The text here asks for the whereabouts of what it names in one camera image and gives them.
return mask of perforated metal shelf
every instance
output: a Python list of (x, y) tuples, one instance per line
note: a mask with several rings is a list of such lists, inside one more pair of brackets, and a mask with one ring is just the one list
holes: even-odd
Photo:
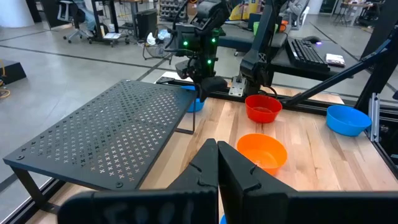
[(174, 86), (122, 80), (4, 162), (93, 189), (135, 189), (195, 97)]

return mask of orange bowl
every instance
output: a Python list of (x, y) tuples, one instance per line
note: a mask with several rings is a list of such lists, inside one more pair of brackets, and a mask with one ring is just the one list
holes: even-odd
[(275, 175), (287, 160), (285, 147), (265, 134), (247, 134), (239, 139), (236, 148), (270, 175)]

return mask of metal bracket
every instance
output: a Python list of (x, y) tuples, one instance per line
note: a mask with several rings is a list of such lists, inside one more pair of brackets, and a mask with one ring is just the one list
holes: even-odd
[(368, 127), (368, 137), (372, 142), (379, 142), (380, 100), (378, 93), (372, 93), (372, 97), (369, 99), (369, 117), (372, 120), (372, 125)]
[(231, 96), (241, 97), (241, 96), (243, 96), (245, 87), (246, 87), (246, 78), (241, 78), (241, 80), (239, 82), (238, 77), (233, 77), (232, 85), (231, 85), (231, 88), (229, 89), (228, 94)]

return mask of workbench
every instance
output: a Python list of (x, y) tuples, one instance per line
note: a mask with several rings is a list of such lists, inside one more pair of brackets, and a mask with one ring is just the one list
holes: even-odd
[[(172, 72), (164, 74), (176, 76)], [(275, 89), (278, 94), (290, 96), (299, 92)], [(336, 95), (318, 94), (312, 99), (343, 103)], [(263, 133), (285, 146), (288, 159), (275, 177), (295, 190), (398, 190), (398, 181), (366, 135), (351, 138), (336, 134), (327, 127), (324, 116), (282, 110), (273, 123), (257, 124), (247, 117), (244, 103), (208, 98), (196, 121), (193, 135), (173, 133), (140, 189), (169, 186), (208, 138), (236, 147), (245, 134)], [(186, 114), (179, 128), (190, 129), (191, 125), (192, 114)], [(87, 190), (90, 189), (66, 183), (49, 202), (61, 205), (72, 195)], [(221, 199), (219, 204), (221, 218)], [(56, 216), (39, 210), (28, 223), (56, 223)]]

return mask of person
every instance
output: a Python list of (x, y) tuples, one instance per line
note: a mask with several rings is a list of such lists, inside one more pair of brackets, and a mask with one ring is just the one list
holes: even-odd
[(285, 5), (282, 6), (285, 10), (281, 10), (279, 15), (282, 16), (282, 19), (285, 21), (288, 21), (290, 15), (292, 15), (292, 20), (295, 22), (303, 11), (306, 2), (307, 0), (288, 0)]
[(87, 9), (85, 0), (73, 0), (76, 5), (81, 9), (83, 12), (85, 12), (85, 21), (86, 21), (86, 28), (90, 32), (86, 32), (89, 37), (93, 36), (93, 33), (95, 31), (95, 17), (94, 13), (91, 12), (90, 10)]

